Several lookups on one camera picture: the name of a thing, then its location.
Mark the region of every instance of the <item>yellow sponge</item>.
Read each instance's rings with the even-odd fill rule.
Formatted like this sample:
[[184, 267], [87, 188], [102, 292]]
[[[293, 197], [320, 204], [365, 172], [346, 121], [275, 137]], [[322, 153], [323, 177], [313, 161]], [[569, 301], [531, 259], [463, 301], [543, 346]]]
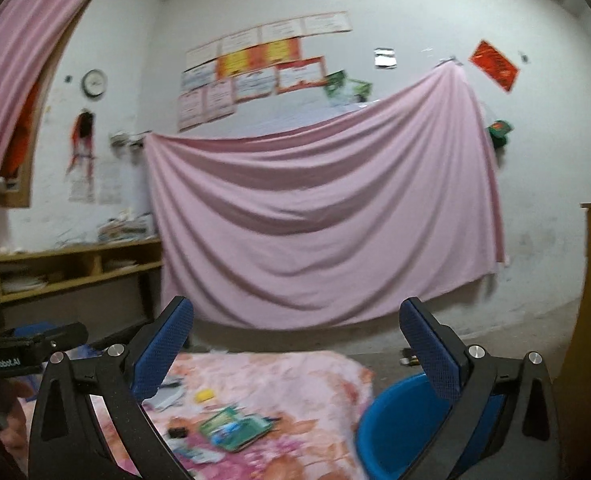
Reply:
[[207, 388], [195, 394], [195, 402], [205, 402], [205, 400], [213, 399], [213, 397], [215, 397], [215, 392]]

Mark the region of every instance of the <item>concrete floor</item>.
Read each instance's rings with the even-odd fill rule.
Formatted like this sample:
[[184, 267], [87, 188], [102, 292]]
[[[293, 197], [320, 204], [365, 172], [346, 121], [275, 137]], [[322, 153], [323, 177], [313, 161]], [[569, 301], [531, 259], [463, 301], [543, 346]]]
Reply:
[[[530, 351], [537, 351], [544, 357], [551, 378], [555, 378], [571, 341], [578, 309], [579, 301], [573, 301], [542, 317], [465, 340], [465, 343], [478, 344], [498, 357], [522, 358]], [[420, 367], [400, 365], [400, 349], [350, 357], [374, 371], [374, 395], [422, 371]]]

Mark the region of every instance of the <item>wall clock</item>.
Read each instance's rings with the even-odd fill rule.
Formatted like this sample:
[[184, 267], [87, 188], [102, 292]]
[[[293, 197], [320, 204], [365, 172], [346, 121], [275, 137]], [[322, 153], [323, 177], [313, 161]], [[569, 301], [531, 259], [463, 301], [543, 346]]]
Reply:
[[82, 91], [91, 99], [101, 97], [106, 91], [106, 74], [98, 69], [87, 72], [82, 78]]

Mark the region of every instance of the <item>floral tablecloth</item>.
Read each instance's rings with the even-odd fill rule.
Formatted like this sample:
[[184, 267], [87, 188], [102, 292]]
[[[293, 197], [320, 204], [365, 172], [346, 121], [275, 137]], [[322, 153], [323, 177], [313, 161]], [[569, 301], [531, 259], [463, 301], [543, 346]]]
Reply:
[[[366, 479], [354, 432], [372, 400], [372, 373], [357, 362], [328, 351], [180, 354], [169, 373], [183, 377], [186, 394], [179, 405], [147, 413], [161, 434], [169, 426], [187, 427], [190, 447], [217, 450], [198, 431], [213, 415], [194, 400], [204, 388], [216, 393], [213, 402], [279, 418], [273, 431], [221, 462], [200, 465], [179, 458], [198, 480]], [[115, 459], [135, 473], [102, 399], [93, 402]], [[26, 410], [30, 420], [32, 405]]]

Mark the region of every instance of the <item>silver bolt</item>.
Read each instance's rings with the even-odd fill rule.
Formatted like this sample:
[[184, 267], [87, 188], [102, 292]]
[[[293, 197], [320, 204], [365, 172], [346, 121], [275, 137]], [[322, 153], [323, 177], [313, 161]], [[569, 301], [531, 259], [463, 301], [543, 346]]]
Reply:
[[475, 359], [481, 359], [485, 356], [486, 352], [481, 346], [472, 345], [469, 346], [469, 354], [471, 355], [471, 357], [474, 357]]
[[53, 363], [54, 365], [56, 365], [57, 363], [61, 363], [63, 360], [64, 360], [64, 354], [62, 352], [56, 352], [49, 359], [49, 361], [51, 361], [51, 363]]
[[124, 345], [120, 345], [120, 343], [111, 345], [106, 353], [108, 353], [111, 357], [118, 357], [118, 355], [122, 355], [124, 353]]
[[531, 352], [529, 354], [529, 360], [534, 365], [538, 365], [542, 362], [542, 356], [540, 354], [538, 354], [538, 352]]

